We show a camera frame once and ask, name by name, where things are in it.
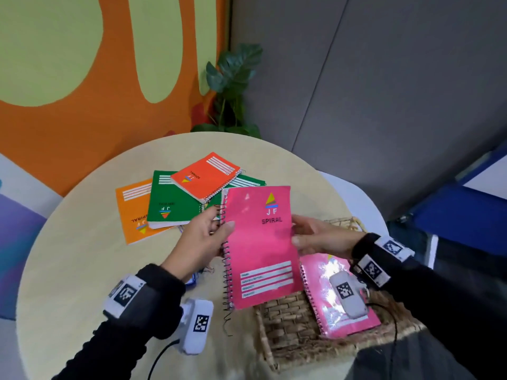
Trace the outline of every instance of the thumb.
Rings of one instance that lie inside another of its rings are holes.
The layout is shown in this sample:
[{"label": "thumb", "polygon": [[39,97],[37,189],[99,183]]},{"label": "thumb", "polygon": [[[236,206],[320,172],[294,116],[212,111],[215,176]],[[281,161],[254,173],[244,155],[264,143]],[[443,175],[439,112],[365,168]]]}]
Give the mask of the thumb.
[{"label": "thumb", "polygon": [[220,228],[218,228],[217,231],[211,236],[213,244],[216,244],[217,248],[219,248],[220,244],[225,242],[225,240],[227,240],[227,237],[229,237],[231,233],[234,232],[234,225],[235,223],[233,221],[228,221],[225,224],[221,225]]},{"label": "thumb", "polygon": [[297,249],[327,249],[328,237],[326,234],[297,235],[292,237],[292,244]]}]

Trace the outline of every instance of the orange notebook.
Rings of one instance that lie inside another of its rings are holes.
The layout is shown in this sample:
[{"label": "orange notebook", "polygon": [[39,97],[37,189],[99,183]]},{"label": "orange notebook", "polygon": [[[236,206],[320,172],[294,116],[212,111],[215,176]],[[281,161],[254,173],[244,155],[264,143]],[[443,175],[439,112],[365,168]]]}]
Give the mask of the orange notebook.
[{"label": "orange notebook", "polygon": [[205,204],[239,175],[239,171],[239,166],[212,152],[204,159],[171,175],[171,180],[190,196]]},{"label": "orange notebook", "polygon": [[146,217],[151,191],[152,179],[116,189],[116,202],[127,244],[136,243],[169,229],[152,230],[148,225]]}]

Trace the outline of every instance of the spiral binding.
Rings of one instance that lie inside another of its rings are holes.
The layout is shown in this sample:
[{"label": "spiral binding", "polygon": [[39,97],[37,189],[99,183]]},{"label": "spiral binding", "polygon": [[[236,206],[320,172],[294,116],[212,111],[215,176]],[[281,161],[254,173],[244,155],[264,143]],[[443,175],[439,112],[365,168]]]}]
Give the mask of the spiral binding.
[{"label": "spiral binding", "polygon": [[[225,224],[225,216],[226,216],[226,208],[227,208],[227,193],[224,194],[224,197],[222,199],[222,203],[220,204],[220,225]],[[224,258],[222,259],[222,262],[224,263],[224,297],[222,297],[222,305],[224,306],[224,310],[228,311],[228,313],[224,316],[224,332],[227,334],[227,336],[231,336],[227,333],[225,330],[225,324],[231,320],[231,313],[232,309],[234,308],[233,303],[233,291],[232,291],[232,270],[231,270],[231,256],[229,252],[229,242],[225,241],[222,244],[222,249],[224,250]]]},{"label": "spiral binding", "polygon": [[301,279],[303,279],[303,286],[305,287],[306,296],[308,297],[308,300],[310,300],[310,304],[313,308],[313,314],[315,315],[315,319],[317,319],[317,324],[320,329],[320,332],[322,333],[324,331],[322,322],[320,320],[319,312],[317,312],[317,307],[315,306],[315,301],[313,300],[312,293],[310,292],[310,289],[308,288],[308,282],[306,281],[306,274],[305,274],[305,268],[303,268],[303,265],[299,263],[299,270],[301,271]]},{"label": "spiral binding", "polygon": [[218,192],[220,192],[221,190],[223,190],[223,189],[227,186],[227,184],[229,184],[232,180],[234,180],[235,178],[237,178],[237,177],[238,177],[238,175],[239,175],[240,173],[241,173],[241,169],[240,169],[239,171],[237,171],[237,172],[234,174],[234,176],[233,176],[233,177],[232,177],[229,181],[227,181],[224,185],[222,185],[221,187],[219,187],[219,188],[215,189],[214,191],[212,191],[212,192],[211,192],[211,194],[209,194],[208,196],[206,196],[206,197],[204,198],[204,200],[205,200],[206,202],[210,201],[210,200],[212,199],[212,197],[213,197],[213,196],[215,196]]}]

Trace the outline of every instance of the black sleeve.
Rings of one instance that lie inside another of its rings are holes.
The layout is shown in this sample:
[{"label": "black sleeve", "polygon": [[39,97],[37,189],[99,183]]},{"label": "black sleeve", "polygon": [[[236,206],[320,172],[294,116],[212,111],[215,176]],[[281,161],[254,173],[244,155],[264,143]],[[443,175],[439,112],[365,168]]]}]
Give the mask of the black sleeve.
[{"label": "black sleeve", "polygon": [[[372,235],[368,234],[356,245],[353,257],[380,248],[374,244],[379,236]],[[503,359],[499,354],[507,341],[507,320],[479,298],[413,257],[391,275],[382,290],[402,302],[477,379],[496,378],[498,373],[503,373]]]},{"label": "black sleeve", "polygon": [[161,328],[167,337],[174,333],[183,314],[180,301],[185,293],[184,283],[155,264],[147,265],[137,276],[163,295],[164,305],[156,315],[160,322],[155,322],[150,330],[140,330],[104,321],[53,380],[129,379],[137,360],[146,352],[148,340],[159,335]]}]

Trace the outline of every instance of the person's left hand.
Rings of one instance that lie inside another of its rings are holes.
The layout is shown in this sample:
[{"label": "person's left hand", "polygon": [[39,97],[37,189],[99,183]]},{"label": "person's left hand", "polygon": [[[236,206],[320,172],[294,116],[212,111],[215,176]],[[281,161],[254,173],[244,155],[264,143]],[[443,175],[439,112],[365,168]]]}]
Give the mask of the person's left hand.
[{"label": "person's left hand", "polygon": [[206,267],[212,258],[219,255],[220,245],[234,231],[234,222],[219,226],[215,217],[219,208],[212,206],[194,217],[185,226],[178,243],[161,267],[184,283],[193,273]]}]

